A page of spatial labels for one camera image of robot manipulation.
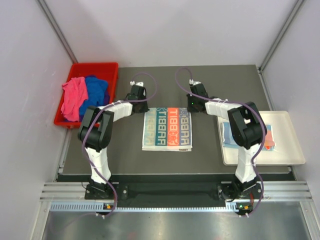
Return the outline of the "beige rabbit letter towel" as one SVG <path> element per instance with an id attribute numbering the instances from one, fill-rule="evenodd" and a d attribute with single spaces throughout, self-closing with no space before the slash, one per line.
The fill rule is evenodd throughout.
<path id="1" fill-rule="evenodd" d="M 153 107 L 144 114 L 142 150 L 190 152 L 192 117 L 185 107 Z"/>

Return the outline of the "blue polka dot towel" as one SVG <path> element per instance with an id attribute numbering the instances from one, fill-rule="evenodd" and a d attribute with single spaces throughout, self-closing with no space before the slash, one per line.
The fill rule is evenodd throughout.
<path id="1" fill-rule="evenodd" d="M 239 146 L 237 145 L 237 143 L 235 142 L 232 136 L 230 123 L 222 122 L 220 124 L 220 127 L 222 131 L 222 145 L 226 148 L 238 149 Z M 266 129 L 267 129 L 267 132 L 266 132 L 265 141 L 264 141 L 262 150 L 273 151 L 276 146 L 276 143 L 273 137 L 273 128 L 271 125 L 267 124 Z"/>

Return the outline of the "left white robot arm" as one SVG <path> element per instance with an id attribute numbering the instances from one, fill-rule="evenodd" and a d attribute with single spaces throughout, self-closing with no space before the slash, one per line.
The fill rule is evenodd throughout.
<path id="1" fill-rule="evenodd" d="M 133 114 L 144 114 L 149 110 L 144 83 L 131 81 L 130 84 L 131 91 L 124 100 L 106 106 L 89 106 L 84 114 L 77 136 L 91 167 L 86 199 L 108 199 L 115 196 L 114 187 L 109 182 L 112 174 L 107 156 L 113 123 Z"/>

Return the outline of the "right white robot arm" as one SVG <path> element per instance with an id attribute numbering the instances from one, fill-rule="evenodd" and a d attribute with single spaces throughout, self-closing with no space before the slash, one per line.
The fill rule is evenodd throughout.
<path id="1" fill-rule="evenodd" d="M 231 135 L 238 145 L 237 168 L 232 181 L 235 198 L 245 198 L 257 183 L 255 158 L 265 140 L 267 128 L 256 105 L 230 102 L 227 99 L 209 98 L 204 85 L 189 80 L 187 110 L 220 117 L 229 122 Z"/>

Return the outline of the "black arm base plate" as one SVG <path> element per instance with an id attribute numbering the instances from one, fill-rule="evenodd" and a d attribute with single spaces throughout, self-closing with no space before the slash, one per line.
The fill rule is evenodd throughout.
<path id="1" fill-rule="evenodd" d="M 258 200 L 258 179 L 240 183 L 233 174 L 113 175 L 109 183 L 89 181 L 86 200 L 114 200 L 119 207 L 209 207 L 224 201 Z"/>

